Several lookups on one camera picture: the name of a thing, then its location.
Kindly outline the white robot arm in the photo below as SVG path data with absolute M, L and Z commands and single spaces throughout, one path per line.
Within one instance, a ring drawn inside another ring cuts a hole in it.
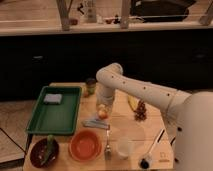
M 97 102 L 111 106 L 118 89 L 177 117 L 175 171 L 213 171 L 213 92 L 194 94 L 125 77 L 112 63 L 99 69 Z

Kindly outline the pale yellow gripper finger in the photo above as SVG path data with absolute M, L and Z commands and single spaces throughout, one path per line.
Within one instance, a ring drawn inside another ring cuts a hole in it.
M 111 112 L 112 112 L 112 107 L 111 106 L 108 106 L 108 105 L 105 105 L 107 108 L 108 108 L 108 117 L 109 117 L 109 115 L 111 114 Z

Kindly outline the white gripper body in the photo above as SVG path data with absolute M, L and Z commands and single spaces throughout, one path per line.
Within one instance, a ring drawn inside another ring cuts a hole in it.
M 111 106 L 115 99 L 115 90 L 100 84 L 96 91 L 96 98 L 98 104 Z

